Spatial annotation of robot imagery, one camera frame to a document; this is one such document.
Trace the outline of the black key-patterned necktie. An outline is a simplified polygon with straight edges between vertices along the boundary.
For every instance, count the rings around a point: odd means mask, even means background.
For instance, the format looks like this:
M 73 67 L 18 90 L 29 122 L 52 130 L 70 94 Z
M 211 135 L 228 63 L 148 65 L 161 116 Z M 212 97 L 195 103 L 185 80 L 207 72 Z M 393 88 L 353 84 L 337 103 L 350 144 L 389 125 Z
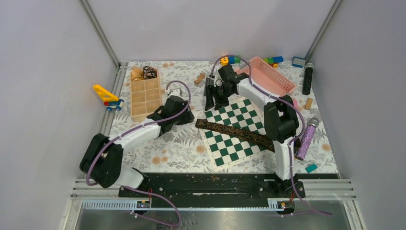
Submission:
M 272 140 L 263 134 L 256 134 L 248 129 L 241 129 L 233 126 L 226 126 L 219 123 L 208 122 L 206 119 L 197 119 L 195 126 L 197 128 L 211 130 L 219 132 L 220 134 L 226 134 L 231 137 L 238 138 L 242 141 L 247 141 L 251 144 L 259 145 L 264 147 L 271 152 L 275 152 L 274 144 Z

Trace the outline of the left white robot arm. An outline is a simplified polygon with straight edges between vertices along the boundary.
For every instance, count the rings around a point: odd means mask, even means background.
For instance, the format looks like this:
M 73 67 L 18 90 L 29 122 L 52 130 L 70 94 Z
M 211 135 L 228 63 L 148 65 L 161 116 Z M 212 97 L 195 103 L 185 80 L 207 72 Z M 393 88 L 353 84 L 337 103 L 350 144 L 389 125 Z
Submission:
M 143 174 L 135 168 L 122 167 L 124 153 L 162 136 L 174 126 L 191 123 L 194 116 L 189 104 L 189 101 L 171 95 L 139 125 L 110 137 L 101 133 L 95 135 L 79 165 L 86 174 L 86 184 L 102 188 L 130 187 L 135 196 L 146 195 L 149 185 L 143 181 Z

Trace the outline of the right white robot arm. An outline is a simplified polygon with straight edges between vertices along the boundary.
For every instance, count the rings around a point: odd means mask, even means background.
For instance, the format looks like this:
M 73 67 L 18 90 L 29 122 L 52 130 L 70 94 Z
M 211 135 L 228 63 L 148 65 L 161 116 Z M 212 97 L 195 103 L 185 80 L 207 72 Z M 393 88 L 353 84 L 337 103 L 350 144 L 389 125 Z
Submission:
M 249 99 L 264 112 L 266 135 L 272 140 L 276 157 L 276 175 L 281 179 L 275 183 L 275 193 L 287 197 L 293 192 L 289 180 L 294 176 L 293 146 L 299 127 L 299 120 L 293 100 L 290 96 L 274 96 L 271 92 L 253 81 L 250 73 L 236 73 L 231 65 L 223 66 L 218 71 L 222 84 L 213 83 L 205 86 L 205 110 L 218 110 L 229 105 L 231 95 L 240 95 Z

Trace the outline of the wooden compartment box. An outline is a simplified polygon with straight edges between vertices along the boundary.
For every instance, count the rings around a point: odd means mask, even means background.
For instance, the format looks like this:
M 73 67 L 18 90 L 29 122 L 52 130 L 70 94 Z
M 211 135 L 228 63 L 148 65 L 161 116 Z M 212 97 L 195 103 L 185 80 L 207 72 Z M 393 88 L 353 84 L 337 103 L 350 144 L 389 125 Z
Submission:
M 143 70 L 137 66 L 133 66 L 133 69 Z M 158 69 L 156 71 L 157 78 L 130 83 L 130 117 L 135 122 L 143 121 L 162 105 L 161 96 L 164 91 L 161 89 Z

